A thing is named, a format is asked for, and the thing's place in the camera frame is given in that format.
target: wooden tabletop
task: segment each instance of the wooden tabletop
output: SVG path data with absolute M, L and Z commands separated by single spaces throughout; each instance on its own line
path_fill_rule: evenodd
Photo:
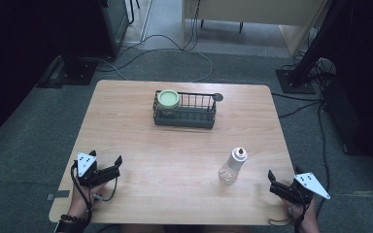
M 220 93 L 213 129 L 153 123 L 157 90 Z M 223 184 L 218 170 L 234 148 L 248 152 L 238 180 Z M 72 190 L 70 168 L 79 152 L 97 152 L 98 169 L 122 155 L 115 197 L 96 203 L 92 222 L 263 225 L 285 219 L 269 192 L 293 178 L 287 145 L 265 85 L 101 81 L 87 109 L 59 190 Z M 114 182 L 107 184 L 109 196 Z M 66 214 L 69 198 L 55 198 L 50 220 Z

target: metal basket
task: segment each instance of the metal basket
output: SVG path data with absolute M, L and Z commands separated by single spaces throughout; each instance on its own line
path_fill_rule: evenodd
M 182 126 L 212 129 L 217 112 L 216 103 L 222 100 L 222 95 L 178 92 L 180 103 L 174 109 L 161 109 L 157 96 L 153 100 L 153 120 L 156 125 Z

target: floor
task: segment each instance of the floor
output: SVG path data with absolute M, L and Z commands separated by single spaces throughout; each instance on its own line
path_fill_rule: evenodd
M 126 6 L 131 20 L 130 1 L 126 0 Z M 127 29 L 124 47 L 134 46 L 147 38 L 142 45 L 137 46 L 138 49 L 174 49 L 181 46 L 182 0 L 138 0 L 140 9 L 137 8 L 136 1 L 132 1 L 134 22 Z M 191 35 L 192 20 L 189 22 L 186 23 L 186 42 Z M 278 25 L 244 23 L 242 32 L 239 33 L 239 22 L 206 20 L 202 28 L 200 20 L 197 24 L 199 40 L 195 51 L 290 57 Z M 314 30 L 310 33 L 310 40 L 315 35 Z M 307 49 L 307 44 L 305 40 L 302 50 Z

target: person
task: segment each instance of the person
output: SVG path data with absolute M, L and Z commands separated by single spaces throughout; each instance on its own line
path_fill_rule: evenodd
M 102 183 L 96 187 L 93 187 L 91 189 L 92 193 L 95 193 L 97 195 L 102 196 L 102 194 L 105 192 L 105 184 Z M 94 204 L 95 198 L 92 195 L 88 195 L 88 189 L 87 187 L 80 186 L 83 194 L 86 197 L 86 200 L 89 200 L 92 204 Z M 298 219 L 303 211 L 302 206 L 297 206 L 292 203 L 290 203 L 288 200 L 285 200 L 281 198 L 284 202 L 284 210 L 289 215 L 292 216 L 294 219 Z M 67 216 L 74 216 L 77 219 L 86 219 L 87 218 L 87 211 L 86 211 L 86 204 L 84 198 L 81 196 L 80 192 L 77 190 L 77 188 L 74 186 L 74 189 L 72 191 L 72 200 L 71 204 L 68 210 Z M 63 220 L 65 223 L 69 224 L 77 224 L 73 220 Z M 78 230 L 72 230 L 71 232 L 83 232 L 82 229 Z M 165 233 L 165 229 L 162 225 L 158 224 L 122 224 L 120 226 L 120 232 L 121 233 Z M 228 225 L 208 225 L 204 226 L 203 233 L 249 233 L 250 227 L 249 226 L 228 226 Z M 302 221 L 300 228 L 300 233 L 319 233 L 319 224 L 317 221 L 316 216 L 316 207 L 315 207 L 315 198 L 311 201 L 311 204 L 305 213 L 304 220 Z

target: wooden desk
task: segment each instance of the wooden desk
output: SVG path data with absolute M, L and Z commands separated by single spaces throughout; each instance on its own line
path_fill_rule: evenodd
M 156 126 L 156 90 L 221 93 L 213 129 Z M 233 148 L 249 154 L 238 181 L 220 182 L 218 170 Z M 114 199 L 96 203 L 93 222 L 267 224 L 284 219 L 282 201 L 269 192 L 268 170 L 282 183 L 293 178 L 270 90 L 264 85 L 101 81 L 98 83 L 59 190 L 72 190 L 70 167 L 78 152 L 97 151 L 98 168 L 119 155 Z M 114 187 L 108 183 L 109 196 Z M 69 208 L 56 198 L 50 219 Z
M 198 19 L 280 25 L 289 54 L 295 56 L 302 41 L 326 13 L 327 0 L 202 0 Z M 195 18 L 198 0 L 183 0 L 182 39 L 185 19 Z

